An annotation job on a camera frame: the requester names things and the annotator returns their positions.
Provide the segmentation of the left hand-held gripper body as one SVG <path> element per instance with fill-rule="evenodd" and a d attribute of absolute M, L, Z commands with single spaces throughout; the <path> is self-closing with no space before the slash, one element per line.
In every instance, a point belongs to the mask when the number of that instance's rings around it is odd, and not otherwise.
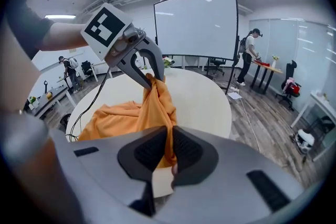
<path fill-rule="evenodd" d="M 128 14 L 108 3 L 94 12 L 81 35 L 97 57 L 111 68 L 146 37 Z"/>

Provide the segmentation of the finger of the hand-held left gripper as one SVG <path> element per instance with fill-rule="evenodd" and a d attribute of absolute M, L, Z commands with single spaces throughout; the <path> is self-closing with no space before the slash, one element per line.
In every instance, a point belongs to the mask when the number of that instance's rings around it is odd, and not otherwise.
<path fill-rule="evenodd" d="M 141 57 L 148 60 L 150 67 L 154 72 L 155 78 L 164 81 L 164 62 L 158 45 L 150 38 L 145 37 L 136 46 L 136 50 L 139 52 Z"/>
<path fill-rule="evenodd" d="M 142 87 L 151 90 L 152 84 L 146 75 L 136 66 L 136 58 L 135 52 L 130 52 L 121 59 L 117 67 Z"/>

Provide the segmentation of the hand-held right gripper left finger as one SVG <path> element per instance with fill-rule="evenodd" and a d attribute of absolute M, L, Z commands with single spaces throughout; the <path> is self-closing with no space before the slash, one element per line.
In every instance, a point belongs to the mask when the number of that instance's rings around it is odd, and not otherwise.
<path fill-rule="evenodd" d="M 73 143 L 58 129 L 49 134 L 59 223 L 155 223 L 152 174 L 163 157 L 164 127 Z"/>

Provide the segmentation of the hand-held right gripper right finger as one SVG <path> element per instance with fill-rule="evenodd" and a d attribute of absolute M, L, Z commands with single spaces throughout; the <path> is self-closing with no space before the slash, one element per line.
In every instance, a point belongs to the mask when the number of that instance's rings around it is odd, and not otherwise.
<path fill-rule="evenodd" d="M 178 172 L 159 210 L 162 223 L 250 223 L 269 219 L 303 193 L 301 184 L 250 146 L 173 129 Z"/>

